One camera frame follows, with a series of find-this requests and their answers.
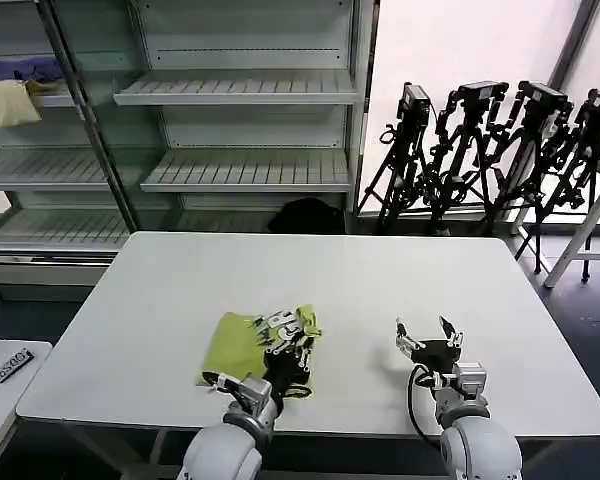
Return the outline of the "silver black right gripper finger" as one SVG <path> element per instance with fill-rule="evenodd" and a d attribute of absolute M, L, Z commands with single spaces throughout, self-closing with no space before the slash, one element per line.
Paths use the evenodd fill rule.
<path fill-rule="evenodd" d="M 418 357 L 426 347 L 424 343 L 413 339 L 408 334 L 406 324 L 400 317 L 396 319 L 395 344 L 400 352 L 408 358 Z"/>
<path fill-rule="evenodd" d="M 464 333 L 458 332 L 443 315 L 439 316 L 439 323 L 446 339 L 446 346 L 450 349 L 459 350 L 462 347 Z"/>

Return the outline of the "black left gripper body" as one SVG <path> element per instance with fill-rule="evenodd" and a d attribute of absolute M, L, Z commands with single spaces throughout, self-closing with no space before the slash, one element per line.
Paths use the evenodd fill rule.
<path fill-rule="evenodd" d="M 265 352 L 263 378 L 271 384 L 274 400 L 304 399 L 313 393 L 309 386 L 310 356 L 308 349 L 300 347 Z"/>

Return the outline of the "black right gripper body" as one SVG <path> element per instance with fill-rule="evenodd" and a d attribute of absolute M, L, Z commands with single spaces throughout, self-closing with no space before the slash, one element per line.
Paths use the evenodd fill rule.
<path fill-rule="evenodd" d="M 421 364 L 427 369 L 440 373 L 451 374 L 454 365 L 461 355 L 461 348 L 449 345 L 445 340 L 424 340 L 411 354 L 415 364 Z"/>

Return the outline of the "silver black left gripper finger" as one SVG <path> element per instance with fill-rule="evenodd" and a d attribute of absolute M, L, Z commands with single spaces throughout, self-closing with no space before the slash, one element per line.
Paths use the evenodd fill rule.
<path fill-rule="evenodd" d="M 286 349 L 285 313 L 256 316 L 251 321 L 251 327 L 256 333 L 257 344 L 266 353 L 277 355 Z"/>
<path fill-rule="evenodd" d="M 268 317 L 268 333 L 271 342 L 269 353 L 281 353 L 302 347 L 309 339 L 322 336 L 318 318 L 313 308 L 281 310 Z"/>

